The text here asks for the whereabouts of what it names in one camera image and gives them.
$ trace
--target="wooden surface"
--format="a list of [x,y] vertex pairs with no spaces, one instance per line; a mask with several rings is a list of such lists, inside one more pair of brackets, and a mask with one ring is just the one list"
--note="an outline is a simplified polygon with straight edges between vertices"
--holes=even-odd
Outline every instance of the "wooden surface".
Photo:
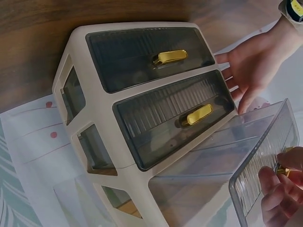
[[215,52],[279,17],[277,0],[0,0],[0,112],[49,95],[71,31],[124,21],[190,21]]

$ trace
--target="finger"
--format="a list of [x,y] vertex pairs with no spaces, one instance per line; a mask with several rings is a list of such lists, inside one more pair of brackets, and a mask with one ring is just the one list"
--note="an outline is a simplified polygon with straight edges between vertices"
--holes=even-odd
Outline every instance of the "finger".
[[285,168],[303,171],[303,148],[295,147],[288,152],[277,155],[278,162]]
[[261,189],[264,195],[267,195],[278,184],[280,184],[279,178],[275,172],[268,166],[262,167],[259,171],[259,180]]
[[261,201],[261,210],[263,222],[269,222],[277,213],[283,211],[280,203],[285,197],[285,191],[282,184],[278,184]]
[[227,85],[228,89],[233,89],[234,87],[237,86],[236,81],[233,78],[230,78],[229,80],[227,80],[226,85]]
[[229,67],[227,69],[224,69],[222,71],[222,75],[223,75],[224,79],[230,78],[232,76],[232,70],[231,70],[231,68]]
[[231,92],[231,95],[232,95],[232,99],[236,102],[242,98],[243,93],[241,92],[240,89],[236,89]]
[[288,218],[294,215],[299,209],[299,204],[288,194],[285,194],[280,206]]
[[254,101],[254,99],[258,96],[258,92],[259,91],[257,89],[252,87],[247,89],[239,103],[239,114],[246,112],[252,101]]
[[292,170],[289,173],[288,179],[290,179],[295,185],[303,187],[303,172],[299,170]]
[[279,174],[278,178],[283,184],[286,194],[288,194],[293,200],[301,204],[303,202],[303,191],[285,175]]
[[285,215],[285,213],[280,208],[279,212],[267,223],[264,222],[266,227],[283,227],[289,221],[289,218]]
[[228,52],[227,53],[221,53],[215,56],[218,64],[223,64],[228,62]]

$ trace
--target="gold drawer handle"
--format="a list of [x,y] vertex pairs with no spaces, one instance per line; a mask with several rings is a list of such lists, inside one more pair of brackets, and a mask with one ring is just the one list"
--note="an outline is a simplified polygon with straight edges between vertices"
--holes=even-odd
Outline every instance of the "gold drawer handle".
[[190,125],[194,125],[199,120],[201,120],[201,119],[207,117],[208,115],[210,115],[212,112],[213,112],[212,105],[207,104],[207,105],[193,111],[189,115],[187,115],[187,117],[184,118],[184,120],[182,120],[181,125],[183,125],[185,127],[190,126]]
[[[289,148],[286,148],[285,149],[285,152],[288,152],[290,151],[291,149],[293,149],[294,147],[289,147]],[[278,166],[277,170],[276,170],[276,173],[277,174],[284,174],[285,176],[289,177],[289,174],[291,172],[291,169],[287,169],[287,168],[284,168],[282,166]]]
[[160,66],[160,65],[182,61],[187,57],[188,54],[185,50],[162,52],[157,55],[153,63],[157,66]]

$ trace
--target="ribbed plastic panel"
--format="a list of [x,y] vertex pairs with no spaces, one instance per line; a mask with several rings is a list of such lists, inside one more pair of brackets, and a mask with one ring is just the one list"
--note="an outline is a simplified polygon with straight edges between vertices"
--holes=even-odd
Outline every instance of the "ribbed plastic panel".
[[288,102],[284,102],[279,114],[263,138],[255,146],[256,152],[252,152],[246,158],[230,180],[230,192],[238,217],[242,219],[242,226],[249,226],[245,217],[261,193],[258,178],[261,167],[274,168],[277,161],[276,155],[285,147],[298,143],[297,129]]
[[125,125],[136,137],[218,95],[219,72],[183,80],[118,105]]

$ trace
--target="red dot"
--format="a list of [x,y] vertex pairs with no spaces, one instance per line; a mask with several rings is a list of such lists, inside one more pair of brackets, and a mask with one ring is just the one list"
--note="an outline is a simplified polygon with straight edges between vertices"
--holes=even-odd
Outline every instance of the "red dot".
[[51,107],[52,107],[52,105],[53,105],[53,103],[52,103],[52,102],[47,102],[47,103],[46,103],[46,107],[47,107],[47,108],[51,108]]
[[51,137],[54,139],[54,138],[56,138],[57,137],[57,133],[55,132],[55,131],[53,131],[52,133],[51,133]]

